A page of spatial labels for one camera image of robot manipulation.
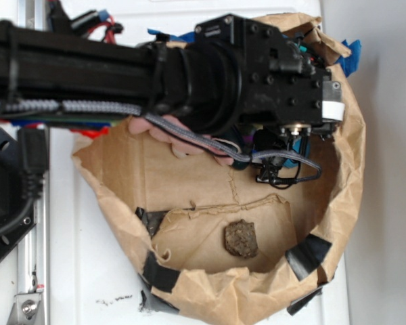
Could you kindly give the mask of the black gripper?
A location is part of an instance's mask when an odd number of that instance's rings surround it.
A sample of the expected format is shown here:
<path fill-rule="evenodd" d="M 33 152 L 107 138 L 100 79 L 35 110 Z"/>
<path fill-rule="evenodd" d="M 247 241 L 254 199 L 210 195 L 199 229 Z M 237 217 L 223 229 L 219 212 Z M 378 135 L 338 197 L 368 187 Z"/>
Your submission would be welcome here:
<path fill-rule="evenodd" d="M 220 134 L 234 124 L 260 124 L 277 135 L 331 136 L 341 123 L 341 90 L 330 94 L 332 74 L 321 59 L 300 50 L 300 39 L 274 26 L 221 16 L 195 28 L 195 52 L 214 104 L 194 109 L 194 131 Z"/>

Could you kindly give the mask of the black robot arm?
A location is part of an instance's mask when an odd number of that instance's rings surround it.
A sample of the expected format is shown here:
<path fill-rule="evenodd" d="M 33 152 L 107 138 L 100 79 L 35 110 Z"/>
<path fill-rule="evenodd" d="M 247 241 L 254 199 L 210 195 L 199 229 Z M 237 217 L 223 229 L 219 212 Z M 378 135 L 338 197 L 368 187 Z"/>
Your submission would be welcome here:
<path fill-rule="evenodd" d="M 185 47 L 125 47 L 0 21 L 0 119 L 86 123 L 176 116 L 196 133 L 237 123 L 330 134 L 341 89 L 300 39 L 234 15 L 196 27 Z"/>

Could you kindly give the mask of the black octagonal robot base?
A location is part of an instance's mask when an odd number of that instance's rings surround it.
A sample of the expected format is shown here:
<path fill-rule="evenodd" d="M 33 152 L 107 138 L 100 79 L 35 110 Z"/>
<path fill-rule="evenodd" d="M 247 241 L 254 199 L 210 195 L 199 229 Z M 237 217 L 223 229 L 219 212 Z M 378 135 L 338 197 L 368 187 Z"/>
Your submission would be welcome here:
<path fill-rule="evenodd" d="M 22 195 L 22 169 L 17 141 L 0 128 L 0 228 L 12 220 L 24 204 Z M 0 262 L 16 248 L 31 227 L 20 222 L 12 231 L 0 235 Z"/>

